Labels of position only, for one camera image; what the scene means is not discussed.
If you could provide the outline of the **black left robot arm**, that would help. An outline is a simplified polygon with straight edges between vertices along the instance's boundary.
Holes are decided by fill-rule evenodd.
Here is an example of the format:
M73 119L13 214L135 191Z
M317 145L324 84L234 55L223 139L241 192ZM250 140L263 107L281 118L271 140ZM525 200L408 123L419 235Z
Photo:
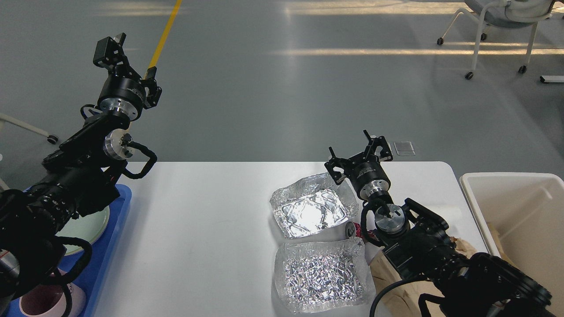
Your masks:
M143 110L162 94L152 66L141 76L123 50L126 34L97 42L93 64L108 77L96 104L81 107L82 128L42 161L47 175L27 190L1 192L1 315L10 303L39 285L61 287L63 317L71 314L69 284L93 255L79 237L58 236L71 219L95 214L119 198L119 178L145 177L157 162L128 133Z

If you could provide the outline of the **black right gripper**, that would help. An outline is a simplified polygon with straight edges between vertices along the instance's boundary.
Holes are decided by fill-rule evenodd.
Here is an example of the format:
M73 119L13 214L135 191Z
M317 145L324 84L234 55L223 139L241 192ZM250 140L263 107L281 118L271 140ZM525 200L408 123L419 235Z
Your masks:
M324 166L336 185L348 178L359 199L392 201L388 192L391 181L380 164L393 161L389 143L383 135L372 136L367 130L363 130L363 133L368 140L363 153L342 158L336 156L332 147L328 147L330 158Z

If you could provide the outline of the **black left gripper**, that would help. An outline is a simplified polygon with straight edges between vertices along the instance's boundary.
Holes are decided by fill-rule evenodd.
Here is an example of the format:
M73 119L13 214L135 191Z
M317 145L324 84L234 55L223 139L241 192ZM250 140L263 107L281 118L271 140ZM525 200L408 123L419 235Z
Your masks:
M143 110L156 107L163 89L157 85L157 67L147 69L145 78L132 70L123 50L126 34L105 37L97 42L93 64L107 70L108 78L97 100L102 111L117 110L137 120Z

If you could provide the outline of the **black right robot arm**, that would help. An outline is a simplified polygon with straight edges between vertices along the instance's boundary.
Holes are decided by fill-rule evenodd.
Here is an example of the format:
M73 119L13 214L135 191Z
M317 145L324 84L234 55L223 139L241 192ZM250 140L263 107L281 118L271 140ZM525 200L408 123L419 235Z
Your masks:
M417 305L421 316L429 317L428 303L439 305L446 317L550 317L552 295L531 277L494 255L478 252L471 257L459 253L446 233L447 221L406 198L397 205L389 195L390 179L383 161L393 160L384 136L364 135L363 152L349 158L337 157L330 147L324 164L336 184L348 179L362 203L361 237L381 247L383 255L400 275L379 291L369 316L392 290L414 282L429 281L441 295L422 293Z

